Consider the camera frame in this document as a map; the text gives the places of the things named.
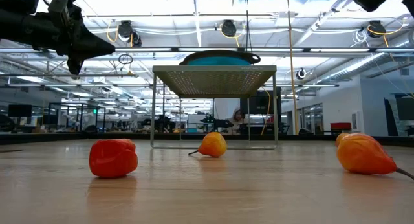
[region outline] ceiling pipe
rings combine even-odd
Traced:
[[[413,31],[403,34],[402,36],[397,37],[396,39],[390,42],[390,45],[394,45],[396,48],[401,47],[412,47],[414,44]],[[384,63],[390,62],[391,56],[389,53],[376,53],[366,56],[364,58],[356,58],[353,60],[344,63],[329,72],[325,73],[323,76],[319,77],[317,80],[313,79],[308,84],[322,84],[324,82],[330,82],[331,80],[343,80],[349,79],[352,76],[360,74],[368,69],[373,67],[381,66]]]
[[[397,66],[389,68],[389,69],[384,69],[383,71],[377,72],[375,74],[368,75],[367,78],[376,78],[377,76],[382,76],[382,75],[385,75],[387,73],[391,73],[391,72],[394,72],[394,71],[397,71],[397,70],[400,70],[400,69],[404,69],[406,67],[410,67],[412,65],[414,65],[414,62],[406,62],[406,63],[403,63],[402,65],[397,65]]]
[[[324,24],[330,17],[335,13],[339,12],[340,9],[349,4],[349,0],[337,0],[328,12],[323,13],[306,31],[302,36],[295,42],[293,47],[301,45],[309,36],[317,31],[322,24]]]
[[[18,76],[28,76],[28,77],[37,77],[37,78],[74,78],[74,77],[138,77],[136,74],[0,74],[0,77],[18,77]]]

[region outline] ceiling beam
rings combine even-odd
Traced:
[[[319,16],[319,18],[310,25],[310,27],[302,34],[302,36],[295,42],[294,47],[298,47],[301,45],[309,36],[313,34],[313,32],[317,31],[322,24],[324,24],[330,17],[335,15],[335,13],[339,12],[340,9],[348,5],[350,2],[349,0],[337,0],[331,7],[330,10],[323,13]]]
[[[201,44],[201,31],[200,31],[200,18],[199,18],[199,10],[197,8],[198,0],[194,0],[194,16],[195,16],[195,30],[197,31],[197,43],[199,47],[202,47]]]

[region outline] wooden table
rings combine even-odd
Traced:
[[[0,153],[1,223],[414,220],[414,181],[399,174],[347,173],[333,142],[281,142],[276,150],[228,150],[214,159],[188,157],[191,150],[151,149],[148,140],[136,140],[139,167],[121,179],[98,179],[90,173],[93,142],[2,146],[23,151]],[[414,149],[386,150],[401,168],[414,172]]]

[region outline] metal leg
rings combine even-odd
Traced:
[[[179,108],[179,115],[180,115],[180,121],[179,121],[179,131],[180,131],[180,140],[181,140],[181,97],[180,97],[180,108]]]
[[[248,140],[250,141],[250,97],[247,98]]]
[[[279,144],[279,120],[278,120],[278,94],[276,92],[276,74],[273,74],[273,119],[274,119],[274,144]]]
[[[104,107],[104,109],[103,109],[103,132],[105,133],[106,132],[106,123],[105,123],[105,118],[106,118],[106,108]]]
[[[151,110],[151,147],[154,147],[154,132],[155,132],[155,98],[157,95],[157,76],[154,74],[154,83],[153,83],[153,106]]]
[[[66,109],[66,114],[69,116],[69,106]],[[69,125],[69,118],[66,117],[66,126],[65,126],[65,128],[67,128],[68,125]]]
[[[79,131],[82,131],[82,119],[83,119],[83,104],[80,106],[80,122],[79,122]]]
[[[214,105],[214,102],[215,102],[215,100],[214,100],[214,98],[213,98],[213,119],[215,118],[215,117],[214,117],[214,111],[215,111],[215,110],[214,110],[214,106],[215,106],[215,105]]]

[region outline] metal mesh platform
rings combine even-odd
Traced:
[[[274,75],[276,66],[154,66],[153,72],[181,98],[247,98]]]

